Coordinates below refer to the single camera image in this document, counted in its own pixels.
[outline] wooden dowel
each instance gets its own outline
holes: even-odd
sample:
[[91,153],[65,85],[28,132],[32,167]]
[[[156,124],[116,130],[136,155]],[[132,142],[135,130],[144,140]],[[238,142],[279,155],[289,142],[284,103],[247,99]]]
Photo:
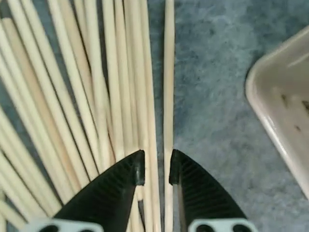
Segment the wooden dowel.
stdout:
[[74,53],[70,45],[68,34],[65,28],[65,23],[61,15],[61,10],[58,2],[58,0],[49,0],[49,8],[56,29],[60,49],[62,51],[62,56],[67,67],[70,83],[72,85],[74,96],[92,150],[92,154],[94,157],[98,157],[98,136],[95,123],[93,121],[91,110],[87,102],[87,97],[83,88],[83,84],[81,82],[81,76],[75,62]]
[[170,158],[173,151],[175,16],[174,0],[165,2],[164,28],[164,190],[165,232],[173,231],[173,187],[169,184]]
[[46,213],[32,197],[22,180],[0,151],[0,185],[27,220],[46,217]]
[[13,210],[5,201],[0,200],[0,218],[5,224],[0,224],[1,231],[6,231],[6,221],[10,222],[16,229],[22,230],[26,226],[26,221]]
[[6,181],[9,183],[10,187],[23,199],[25,205],[29,208],[33,215],[36,217],[46,217],[46,213],[40,207],[41,202],[37,202],[27,187],[24,185],[22,179],[15,172],[14,168],[7,161],[3,152],[0,151],[0,172],[6,178]]
[[[69,126],[67,124],[66,118],[63,115],[61,106],[59,104],[56,93],[54,91],[54,87],[52,83],[50,82],[49,75],[42,61],[42,57],[40,55],[38,47],[34,41],[31,29],[28,24],[28,20],[25,17],[23,8],[19,1],[8,0],[8,3],[11,9],[11,12],[15,18],[15,22],[17,23],[17,27],[19,29],[20,35],[23,38],[24,45],[28,52],[33,68],[36,72],[37,78],[39,79],[39,82],[41,84],[41,88],[45,95],[45,99],[48,103],[49,109],[51,110],[51,113],[53,115],[57,128],[59,130],[59,133],[66,146],[68,154],[70,155],[73,167],[75,169],[78,169],[78,172],[76,172],[76,174],[81,182],[81,185],[84,186],[85,184],[89,183],[89,179],[84,171],[84,166],[81,162],[78,149],[75,145],[75,142],[72,137]],[[67,182],[66,172],[63,166],[61,165],[61,163],[58,164],[59,157],[57,155],[51,155],[51,158],[55,161],[54,168],[57,168],[58,170],[57,175],[59,175],[60,177],[59,180],[63,184],[62,189],[63,190],[67,189],[65,190],[67,194],[66,201],[70,200],[70,198],[74,194],[72,194],[71,191],[68,191],[69,188],[71,187],[70,187],[70,184],[66,183]]]
[[145,185],[144,185],[144,213],[146,231],[152,232],[154,228],[152,215],[152,189],[151,189],[151,171],[150,153],[149,153],[149,137],[148,137],[148,117],[147,117],[147,96],[145,69],[143,57],[143,45],[141,34],[141,17],[139,0],[130,0],[130,17],[132,29],[133,44],[133,63],[135,76],[135,92],[138,106],[138,122],[139,122],[139,143],[140,147],[145,151]]
[[[129,1],[124,1],[125,6],[125,20],[126,20],[126,43],[127,43],[127,60],[128,60],[128,73],[129,73],[129,85],[130,85],[130,100],[131,100],[131,113],[132,113],[132,130],[133,130],[133,147],[134,150],[139,150],[139,138],[138,138],[138,121],[137,121],[137,104],[135,97],[135,84],[134,84],[134,72],[133,72],[133,53],[131,42],[131,21],[130,21],[130,4]],[[143,187],[136,187],[137,198],[139,201],[143,200]]]
[[[3,202],[5,201],[5,195],[2,191],[2,189],[0,188],[0,201]],[[0,207],[0,231],[6,231],[6,218],[4,217],[4,215],[1,213],[1,207]]]
[[59,200],[56,198],[51,187],[42,175],[40,169],[34,162],[31,154],[22,143],[17,132],[14,130],[9,119],[0,107],[0,147],[4,151],[6,157],[23,177],[29,189],[34,192],[38,188],[37,193],[41,193],[47,200],[51,213],[55,214],[61,208]]
[[[61,76],[60,69],[57,65],[57,61],[55,58],[55,55],[53,53],[53,50],[51,48],[51,45],[48,41],[48,38],[45,34],[43,25],[39,19],[38,13],[35,10],[35,7],[31,0],[21,0],[23,3],[24,10],[27,14],[28,20],[30,22],[30,25],[32,27],[33,34],[36,38],[37,45],[40,49],[40,52],[42,54],[42,58],[45,62],[45,65],[48,70],[48,74],[52,80],[52,83],[55,87],[56,93],[58,95],[58,99],[62,105],[62,109],[65,113],[65,116],[67,118],[67,121],[69,123],[70,129],[72,131],[72,134],[75,138],[76,144],[78,146],[78,149],[80,151],[80,155],[82,157],[82,160],[84,162],[85,168],[87,170],[87,173],[91,180],[97,177],[98,172],[94,163],[94,160],[92,158],[91,150],[87,142],[87,138],[85,136],[85,133],[83,131],[82,125],[80,124],[79,118],[76,114],[76,111],[74,109],[74,105],[72,103],[72,100],[70,98],[70,95],[68,93],[68,90],[66,88],[66,85],[64,83],[64,80]],[[12,5],[14,4],[14,8],[16,10],[16,18],[22,16],[22,19],[26,20],[24,13],[22,11],[22,8],[20,4],[18,4],[18,1],[14,1]],[[23,23],[19,23],[19,30],[23,30]],[[28,34],[27,31],[24,33],[24,43],[28,43],[28,40],[25,41],[25,38],[30,38],[32,42],[34,42],[34,38],[32,34]],[[81,183],[82,187],[84,187],[89,181],[85,181],[84,183]]]
[[84,86],[86,98],[89,103],[89,108],[91,110],[91,113],[93,113],[93,117],[95,118],[92,78],[87,60],[87,55],[83,46],[82,38],[78,30],[74,11],[71,7],[69,0],[60,0],[58,2],[62,12],[62,16],[65,17],[64,20],[65,28],[70,40],[72,50],[74,52],[76,64],[81,76],[82,84]]
[[100,150],[99,157],[97,157],[96,160],[99,172],[102,173],[111,166],[112,153],[110,153],[109,149],[110,139],[108,136],[106,121],[106,101],[103,101],[104,97],[107,95],[107,87],[102,69],[97,1],[87,0],[85,2],[85,9],[88,23],[90,67],[94,83],[95,109]]
[[0,149],[2,149],[4,152],[8,151],[9,153],[5,153],[8,160],[11,162],[11,164],[14,166],[17,173],[21,176],[29,190],[31,191],[32,195],[37,199],[37,201],[40,203],[42,209],[47,213],[48,216],[52,217],[54,215],[54,212],[48,202],[48,199],[45,198],[43,192],[41,191],[39,185],[33,180],[32,176],[28,172],[26,164],[23,163],[16,154],[12,154],[11,151],[13,150],[13,147],[15,144],[10,144],[7,139],[5,138],[4,131],[0,128]]
[[66,151],[66,148],[63,144],[59,131],[57,130],[55,121],[47,106],[44,94],[41,90],[40,84],[37,80],[36,74],[33,70],[30,60],[27,56],[27,52],[23,47],[23,44],[19,38],[18,32],[15,28],[12,19],[10,18],[2,19],[2,24],[5,28],[7,37],[12,46],[12,50],[20,65],[21,71],[23,72],[25,81],[27,82],[29,90],[33,96],[33,99],[38,107],[40,114],[43,116],[42,120],[46,126],[48,134],[55,146],[57,153],[59,154],[59,158],[61,159],[61,163],[67,172],[68,178],[72,184],[74,192],[77,193],[81,189],[81,185],[79,183],[79,180],[73,168],[72,162],[69,158],[69,155]]
[[146,77],[146,96],[148,111],[148,133],[149,133],[149,155],[151,162],[151,184],[153,194],[153,218],[154,232],[161,232],[161,211],[160,211],[160,191],[159,191],[159,173],[158,159],[156,149],[156,131],[155,131],[155,98],[153,83],[153,68],[151,60],[149,18],[147,0],[140,0],[141,25],[144,46],[144,66]]
[[[135,151],[133,144],[133,128],[132,128],[132,114],[131,114],[131,101],[130,101],[130,85],[128,76],[127,64],[127,50],[126,50],[126,29],[124,19],[124,6],[122,0],[115,1],[115,28],[116,28],[116,45],[117,45],[117,58],[118,58],[118,73],[119,73],[119,86],[121,97],[121,113],[123,122],[123,135],[124,135],[124,148],[125,155],[130,155]],[[140,212],[138,207],[138,199],[136,194],[133,198],[131,215],[130,215],[131,228],[134,232],[140,231]]]
[[30,209],[25,205],[25,201],[20,198],[20,196],[15,192],[15,190],[12,188],[6,177],[2,174],[0,170],[0,184],[1,187],[7,195],[8,198],[12,201],[12,203],[15,205],[15,207],[18,209],[18,211],[21,213],[21,215],[27,220],[31,221],[35,219],[35,216],[31,212]]
[[113,0],[104,0],[103,4],[103,21],[104,34],[106,44],[107,68],[109,79],[109,91],[111,99],[111,114],[113,126],[114,152],[116,161],[125,157],[124,141],[123,141],[123,126],[121,119],[121,103],[119,90],[119,74],[115,35],[115,17]]
[[89,54],[89,39],[87,34],[87,21],[86,21],[86,13],[85,13],[85,5],[84,0],[74,0],[75,11],[77,15],[77,21],[79,25],[79,30],[82,34],[84,47],[86,48],[86,52],[88,54],[88,58],[90,57]]
[[[2,55],[0,54],[0,76],[2,78],[2,81],[8,93],[10,94],[10,97],[14,101],[17,110],[19,111],[18,113],[22,116],[24,114],[23,110],[25,110],[25,113],[28,114],[28,116],[32,120],[26,123],[32,124],[34,126],[36,131],[35,133],[37,133],[38,139],[42,142],[41,144],[39,144],[39,149],[41,149],[41,146],[43,144],[43,147],[46,151],[44,156],[48,157],[48,161],[45,160],[46,168],[50,170],[49,174],[54,178],[53,180],[55,180],[55,185],[61,199],[63,201],[68,201],[73,195],[70,182],[61,165],[55,148],[48,137],[46,128],[43,125],[40,114],[37,111],[35,103],[31,97],[31,93],[19,69],[18,63],[15,60],[15,57],[13,55],[1,23],[0,49],[2,53],[6,56],[6,59],[4,61]],[[5,63],[8,64],[12,75],[5,66]]]

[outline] textured grip surface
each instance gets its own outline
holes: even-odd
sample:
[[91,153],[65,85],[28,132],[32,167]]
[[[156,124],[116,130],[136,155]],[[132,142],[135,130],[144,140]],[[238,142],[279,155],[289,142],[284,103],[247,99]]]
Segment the textured grip surface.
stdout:
[[179,188],[182,228],[188,228],[195,219],[246,218],[227,191],[179,150],[172,153],[169,182]]
[[74,198],[55,218],[94,222],[104,232],[125,232],[136,185],[145,178],[144,152],[137,151],[106,170]]

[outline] blue-gray carpet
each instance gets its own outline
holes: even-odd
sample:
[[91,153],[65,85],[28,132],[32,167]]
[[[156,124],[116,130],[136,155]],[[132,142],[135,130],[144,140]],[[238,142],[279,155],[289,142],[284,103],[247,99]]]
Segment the blue-gray carpet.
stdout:
[[[34,2],[61,62],[47,5]],[[148,2],[162,179],[164,1]],[[244,83],[259,57],[309,24],[309,2],[176,0],[175,21],[175,148],[217,178],[260,231],[308,232],[309,203],[249,106]],[[33,150],[0,88],[1,104]]]

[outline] white plastic tray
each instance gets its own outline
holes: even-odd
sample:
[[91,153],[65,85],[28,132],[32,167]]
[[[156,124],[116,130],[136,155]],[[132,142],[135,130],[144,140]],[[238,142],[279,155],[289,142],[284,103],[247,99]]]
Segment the white plastic tray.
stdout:
[[256,62],[246,95],[309,199],[309,27]]

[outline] wooden stick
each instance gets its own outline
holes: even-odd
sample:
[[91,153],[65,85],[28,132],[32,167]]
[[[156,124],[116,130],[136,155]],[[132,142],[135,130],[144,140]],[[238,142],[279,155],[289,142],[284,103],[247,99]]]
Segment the wooden stick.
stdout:
[[[5,75],[3,75],[3,71],[1,70],[1,63],[0,63],[0,76],[4,77]],[[45,155],[45,150],[43,148],[42,145],[42,141],[40,140],[40,136],[38,135],[38,132],[36,131],[35,127],[33,126],[33,123],[31,122],[31,119],[28,115],[27,109],[22,101],[22,99],[20,98],[20,96],[18,95],[18,91],[17,89],[15,89],[15,87],[12,87],[10,85],[6,85],[7,90],[9,91],[9,94],[13,100],[13,103],[17,109],[17,112],[19,113],[19,116],[23,122],[23,124],[25,125],[30,138],[32,139],[40,158],[42,159],[42,162],[49,174],[49,176],[51,177],[55,188],[59,189],[59,195],[63,195],[62,191],[61,191],[61,185],[60,182],[58,180],[58,177],[56,175],[56,173],[54,173],[54,169],[52,168],[52,166],[50,165],[50,159],[49,157],[46,157]]]
[[104,21],[104,32],[105,32],[109,89],[111,99],[114,152],[116,156],[116,161],[119,161],[125,157],[125,153],[124,153],[124,141],[123,141],[123,126],[121,119],[121,103],[120,103],[113,0],[105,0],[103,1],[102,5],[103,5],[103,21]]
[[65,28],[70,40],[70,44],[72,46],[72,50],[75,55],[76,64],[81,76],[82,84],[84,86],[84,91],[86,93],[86,98],[89,103],[89,108],[93,113],[93,117],[95,117],[92,78],[88,65],[87,55],[83,46],[83,41],[78,30],[77,22],[75,20],[74,11],[71,7],[69,0],[60,0],[58,2],[62,12],[62,16],[65,17]]
[[139,122],[139,143],[141,148],[145,151],[145,185],[144,185],[144,213],[146,231],[153,231],[153,217],[152,217],[152,189],[151,189],[151,171],[150,153],[149,153],[149,138],[148,138],[148,116],[147,116],[147,96],[145,83],[145,69],[143,57],[143,45],[141,34],[141,17],[139,0],[131,0],[130,17],[133,43],[133,62],[135,75],[135,91],[138,102],[138,122]]
[[[124,147],[125,155],[130,155],[135,151],[133,144],[133,128],[132,128],[132,114],[130,101],[130,85],[128,76],[128,63],[126,53],[126,30],[124,19],[124,7],[122,0],[115,1],[115,28],[116,28],[116,43],[117,43],[117,58],[119,71],[119,84],[121,96],[121,113],[124,129]],[[140,231],[140,212],[138,206],[138,199],[136,194],[133,198],[131,208],[131,228],[134,232]]]
[[[10,144],[7,143],[7,139],[5,138],[5,134],[4,131],[0,128],[0,147],[3,149],[3,151],[7,151],[10,148],[8,148],[8,146],[15,146],[15,144]],[[10,160],[10,162],[12,163],[12,165],[14,166],[15,170],[17,171],[17,173],[23,178],[25,184],[27,185],[27,187],[29,188],[29,190],[32,192],[32,195],[37,199],[37,201],[40,203],[40,205],[42,206],[42,208],[44,209],[44,211],[47,213],[48,216],[52,217],[54,215],[54,212],[48,202],[48,200],[45,198],[45,196],[43,195],[43,193],[41,192],[41,189],[39,187],[39,185],[37,185],[36,182],[34,182],[32,176],[30,175],[30,173],[28,172],[27,168],[25,166],[25,164],[23,164],[21,162],[21,160],[19,160],[18,156],[16,154],[10,153],[6,153],[7,158]]]
[[[130,4],[129,1],[124,1],[125,6],[125,19],[126,19],[126,43],[127,43],[127,60],[128,60],[128,73],[129,73],[129,85],[130,85],[130,100],[131,100],[131,113],[132,113],[132,130],[133,130],[133,147],[134,150],[140,149],[138,138],[138,121],[137,121],[137,106],[135,98],[135,84],[134,84],[134,72],[133,72],[133,53],[131,42],[131,27],[130,27]],[[138,201],[143,200],[143,187],[137,186],[136,193]]]
[[88,58],[90,57],[89,54],[89,39],[87,34],[87,22],[86,22],[86,13],[85,13],[85,6],[84,0],[74,0],[75,11],[77,15],[77,21],[79,25],[79,30],[81,31],[82,38],[84,41],[84,47],[86,48],[86,52],[88,54]]
[[97,1],[87,0],[85,2],[85,9],[88,23],[88,34],[90,39],[90,67],[94,83],[96,118],[100,147],[100,156],[97,157],[97,160],[99,164],[99,172],[102,173],[111,166],[112,154],[110,153],[109,149],[110,139],[107,131],[105,112],[106,106],[105,102],[103,101],[104,97],[106,97],[107,94],[107,87],[102,69],[100,38],[98,30]]
[[33,194],[42,193],[52,210],[51,213],[55,214],[58,212],[61,208],[59,200],[54,195],[31,154],[29,154],[1,107],[0,147]]
[[[75,142],[72,137],[69,126],[67,124],[67,121],[63,115],[63,112],[58,102],[53,85],[50,82],[49,75],[45,69],[45,65],[42,61],[40,52],[32,36],[31,29],[28,24],[28,20],[25,17],[25,14],[23,12],[22,6],[20,5],[19,1],[8,0],[8,3],[11,8],[12,14],[15,18],[15,22],[17,23],[21,37],[23,38],[23,42],[25,44],[29,58],[32,62],[33,68],[36,72],[37,78],[39,79],[39,82],[41,84],[41,88],[45,95],[45,99],[51,110],[51,113],[53,115],[57,128],[60,132],[64,145],[66,146],[68,154],[70,155],[73,167],[78,170],[76,174],[80,180],[80,184],[84,186],[87,183],[89,183],[89,179],[87,175],[85,174],[84,166],[80,160],[78,149],[75,145]],[[51,155],[51,157],[56,162],[54,163],[54,165],[57,164],[55,167],[59,169],[59,172],[57,172],[57,175],[61,176],[60,180],[62,181],[62,184],[64,184],[64,182],[67,181],[67,176],[66,176],[66,172],[64,168],[62,167],[61,163],[58,164],[59,157],[57,155],[55,156]],[[63,186],[63,189],[68,189],[68,187],[70,187],[70,184],[66,183],[65,185],[67,186]],[[73,194],[67,191],[66,200],[70,200],[72,196]]]
[[40,208],[39,204],[33,198],[23,181],[19,178],[13,167],[0,151],[0,185],[5,194],[13,200],[12,191],[22,199],[25,208],[33,217],[46,217],[46,213]]
[[[62,109],[63,109],[65,116],[67,118],[67,121],[70,125],[70,129],[71,129],[72,134],[75,138],[76,144],[79,148],[79,151],[80,151],[82,160],[84,162],[85,168],[87,170],[87,173],[88,173],[90,179],[93,180],[94,178],[97,177],[98,172],[97,172],[94,160],[92,158],[91,150],[89,148],[87,138],[84,134],[82,125],[80,124],[80,121],[79,121],[78,116],[76,114],[76,111],[74,109],[74,105],[72,103],[72,100],[70,98],[70,95],[68,93],[66,85],[64,83],[64,80],[61,76],[60,69],[57,65],[55,55],[54,55],[53,50],[51,48],[51,45],[48,41],[48,38],[45,34],[43,25],[41,24],[38,13],[36,12],[32,1],[31,0],[21,0],[21,1],[23,3],[24,10],[25,10],[25,12],[28,16],[30,25],[32,27],[32,31],[34,33],[34,36],[37,40],[37,45],[40,49],[43,60],[44,60],[45,65],[48,69],[49,75],[50,75],[51,80],[53,82],[53,85],[56,89],[59,101],[62,105]],[[15,12],[16,18],[22,17],[20,20],[17,20],[19,22],[19,24],[17,24],[18,28],[19,28],[20,31],[24,30],[24,27],[28,26],[28,24],[24,25],[25,22],[22,21],[22,20],[27,21],[27,19],[24,16],[24,12],[22,10],[22,7],[21,7],[21,5],[19,4],[18,1],[13,0],[11,4],[16,11]],[[28,32],[29,32],[28,30],[24,31],[24,38],[23,38],[24,43],[27,44],[27,43],[29,43],[29,41],[31,41],[31,43],[35,43],[32,34],[29,34]],[[45,86],[45,78],[46,77],[44,76],[43,82],[41,82],[41,80],[40,80],[41,87],[43,86],[42,83],[44,83],[44,86]],[[44,94],[46,94],[45,95],[46,99],[49,100],[48,94],[45,91],[43,91],[43,92],[44,92]],[[84,182],[84,184],[81,183],[82,187],[84,187],[86,184],[87,184],[87,182]]]
[[[1,202],[5,201],[5,195],[1,188],[0,188],[0,201]],[[6,231],[6,220],[5,220],[6,218],[1,213],[1,209],[2,207],[0,207],[0,231]]]
[[151,162],[151,184],[153,193],[153,218],[154,231],[161,232],[161,211],[160,211],[160,191],[159,191],[159,174],[158,159],[156,149],[156,131],[155,131],[155,98],[153,83],[153,68],[151,60],[150,34],[149,34],[149,18],[147,0],[140,1],[142,35],[144,46],[144,66],[146,77],[147,91],[147,111],[148,111],[148,133],[149,133],[149,151]]
[[[44,154],[44,156],[48,157],[49,159],[48,161],[45,160],[46,168],[50,170],[49,174],[51,174],[54,177],[56,184],[59,184],[56,185],[56,188],[57,191],[59,192],[60,197],[64,201],[68,201],[73,196],[73,191],[70,182],[61,165],[61,162],[55,151],[55,148],[48,137],[46,128],[43,125],[41,116],[37,111],[36,105],[33,101],[33,98],[27,87],[25,79],[21,73],[21,70],[19,69],[18,63],[15,60],[15,57],[13,55],[13,52],[6,38],[1,23],[0,23],[0,49],[6,58],[4,61],[2,55],[0,55],[0,75],[3,80],[3,83],[5,84],[6,89],[8,90],[8,93],[10,94],[16,107],[18,108],[17,109],[19,111],[18,113],[20,115],[23,115],[22,109],[26,110],[28,116],[30,116],[31,120],[33,120],[32,124],[34,125],[35,130],[38,133],[37,135],[39,136],[39,140],[42,141],[42,144],[44,144],[44,149],[46,149],[46,153]],[[12,75],[6,68],[5,63],[8,64],[10,71],[12,72]]]
[[84,123],[90,147],[92,149],[92,154],[95,158],[97,166],[99,166],[100,162],[99,160],[96,160],[96,158],[99,157],[97,131],[92,118],[91,110],[87,102],[87,97],[84,92],[83,84],[81,82],[81,76],[79,74],[77,64],[75,62],[74,53],[69,42],[68,34],[66,32],[58,0],[49,0],[48,4],[52,14],[56,33],[58,36],[62,56],[64,58],[67,71],[69,74],[74,96],[79,108],[79,112],[82,117],[82,121]]
[[[26,221],[5,201],[0,201],[0,218],[6,219],[18,230],[22,230],[26,226]],[[6,221],[4,220],[4,222],[5,227],[0,227],[3,232],[6,231]]]
[[[44,94],[42,93],[36,74],[27,56],[27,52],[25,51],[23,44],[19,38],[16,27],[12,19],[10,18],[3,19],[2,24],[5,28],[6,34],[8,36],[8,39],[10,40],[15,57],[24,74],[25,81],[27,82],[29,90],[32,93],[33,99],[38,107],[38,110],[42,116],[44,115],[44,117],[42,117],[42,120],[46,126],[46,129],[49,132],[49,136],[55,146],[57,153],[59,154],[61,163],[68,174],[68,178],[72,184],[74,192],[77,193],[81,189],[81,185],[75,173],[75,171],[78,170],[74,170],[73,168],[73,165],[66,151],[66,148],[63,144],[59,131],[57,130],[56,123],[47,106]],[[80,158],[78,158],[78,161],[79,161],[78,165],[82,167],[83,164],[81,163]]]
[[165,232],[173,231],[173,187],[169,184],[170,158],[173,151],[174,117],[174,60],[175,60],[175,16],[174,0],[165,2],[164,29],[164,190]]

